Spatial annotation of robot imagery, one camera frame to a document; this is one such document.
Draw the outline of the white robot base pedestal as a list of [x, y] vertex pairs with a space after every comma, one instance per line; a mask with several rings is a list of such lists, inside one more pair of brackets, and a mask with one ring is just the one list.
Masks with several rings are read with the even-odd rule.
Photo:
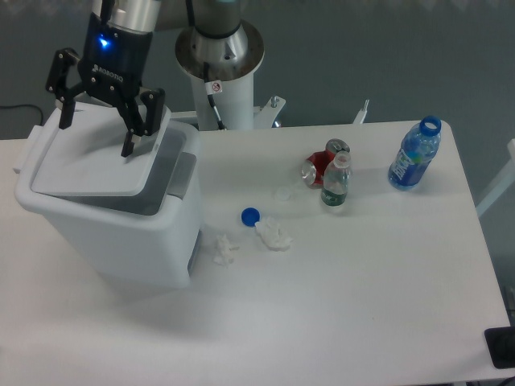
[[190, 77], [195, 109], [175, 112], [171, 120], [196, 125], [201, 131], [218, 130], [219, 117], [227, 130], [277, 128], [277, 118], [286, 105], [272, 96], [263, 106], [254, 104], [253, 74], [230, 81], [205, 83]]

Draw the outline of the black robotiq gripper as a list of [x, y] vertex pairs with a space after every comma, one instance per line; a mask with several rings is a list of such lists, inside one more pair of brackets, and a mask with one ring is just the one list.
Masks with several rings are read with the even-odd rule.
[[[140, 95], [146, 108], [145, 118], [142, 118], [135, 100], [142, 86], [153, 32], [152, 1], [92, 3], [81, 61], [72, 48], [59, 49], [54, 54], [47, 76], [45, 89], [60, 103], [60, 129], [71, 126], [75, 98], [86, 90], [102, 103], [117, 106], [127, 128], [121, 152], [123, 158], [133, 153], [133, 136], [151, 136], [160, 130], [165, 91], [157, 88]], [[81, 81], [69, 88], [68, 74], [76, 65]]]

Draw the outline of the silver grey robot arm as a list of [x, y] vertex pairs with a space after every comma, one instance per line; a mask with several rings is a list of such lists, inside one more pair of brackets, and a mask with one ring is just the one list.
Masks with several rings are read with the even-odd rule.
[[156, 133], [166, 93], [142, 76], [154, 33], [178, 29], [175, 56], [191, 79], [202, 130], [254, 127], [253, 74], [264, 58], [261, 34], [241, 17], [239, 1], [94, 1], [84, 50], [56, 51], [46, 89], [60, 108], [60, 129], [72, 125], [85, 93], [115, 108], [127, 129], [122, 156], [135, 136]]

